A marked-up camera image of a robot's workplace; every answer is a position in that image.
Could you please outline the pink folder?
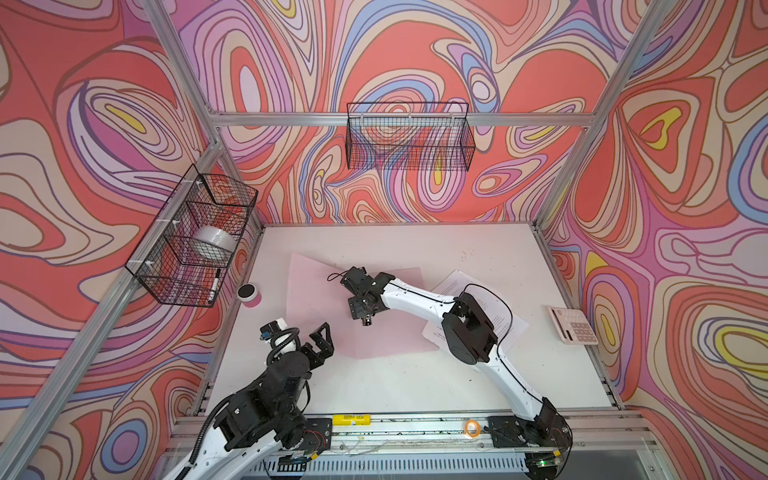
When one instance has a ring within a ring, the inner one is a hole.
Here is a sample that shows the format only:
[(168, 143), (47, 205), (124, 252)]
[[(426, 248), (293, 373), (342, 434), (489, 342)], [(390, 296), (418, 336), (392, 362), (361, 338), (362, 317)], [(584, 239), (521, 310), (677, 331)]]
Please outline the pink folder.
[(423, 335), (427, 322), (399, 310), (366, 312), (341, 283), (338, 269), (294, 253), (286, 293), (288, 325), (308, 335), (326, 323), (337, 353), (357, 360), (427, 353), (438, 346)]

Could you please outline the printed paper sheet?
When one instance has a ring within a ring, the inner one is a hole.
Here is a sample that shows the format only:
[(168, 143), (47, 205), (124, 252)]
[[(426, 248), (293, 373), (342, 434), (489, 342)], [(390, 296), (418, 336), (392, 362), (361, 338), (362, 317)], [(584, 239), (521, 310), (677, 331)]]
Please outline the printed paper sheet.
[(495, 296), (493, 290), (488, 290), (474, 277), (460, 270), (454, 270), (432, 290), (433, 293), (458, 296), (461, 292), (471, 294), (494, 325), (501, 349), (509, 354), (512, 346), (520, 340), (529, 327), (529, 323), (518, 315), (511, 313), (507, 304)]

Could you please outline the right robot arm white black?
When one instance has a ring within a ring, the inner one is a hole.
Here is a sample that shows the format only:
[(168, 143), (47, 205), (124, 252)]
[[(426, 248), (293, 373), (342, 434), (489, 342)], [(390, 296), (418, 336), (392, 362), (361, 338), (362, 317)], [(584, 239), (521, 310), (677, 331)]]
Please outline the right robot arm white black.
[(387, 310), (402, 311), (439, 326), (450, 354), (477, 368), (507, 400), (527, 440), (539, 444), (559, 440), (573, 446), (573, 433), (565, 418), (513, 368), (492, 321), (467, 290), (456, 296), (433, 293), (386, 272), (371, 276), (363, 267), (351, 267), (327, 279), (337, 279), (351, 293), (351, 316), (365, 326)]

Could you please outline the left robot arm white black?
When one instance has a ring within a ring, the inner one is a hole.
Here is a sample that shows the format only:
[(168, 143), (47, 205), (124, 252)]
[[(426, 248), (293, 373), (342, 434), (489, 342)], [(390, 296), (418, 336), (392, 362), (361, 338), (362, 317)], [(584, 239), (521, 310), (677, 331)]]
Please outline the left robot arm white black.
[(191, 451), (167, 479), (241, 479), (285, 451), (288, 465), (306, 465), (331, 446), (332, 420), (305, 416), (312, 372), (333, 356), (330, 325), (322, 323), (300, 341), (300, 330), (283, 320), (260, 329), (270, 350), (265, 369), (229, 394), (205, 418)]

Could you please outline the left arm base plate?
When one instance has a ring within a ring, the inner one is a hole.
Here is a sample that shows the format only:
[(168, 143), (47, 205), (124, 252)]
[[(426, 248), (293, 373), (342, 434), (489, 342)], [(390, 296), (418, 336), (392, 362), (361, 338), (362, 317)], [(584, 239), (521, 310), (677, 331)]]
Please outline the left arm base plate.
[(333, 422), (331, 417), (310, 418), (302, 436), (285, 450), (301, 452), (304, 456), (320, 454), (331, 447)]

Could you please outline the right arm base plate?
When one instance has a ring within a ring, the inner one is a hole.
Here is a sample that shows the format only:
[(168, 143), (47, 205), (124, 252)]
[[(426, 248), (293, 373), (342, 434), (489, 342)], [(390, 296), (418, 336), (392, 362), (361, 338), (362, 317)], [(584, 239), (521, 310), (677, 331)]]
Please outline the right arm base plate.
[(483, 432), (495, 448), (541, 447), (568, 450), (573, 434), (566, 419), (556, 413), (550, 420), (524, 420), (516, 416), (490, 416)]

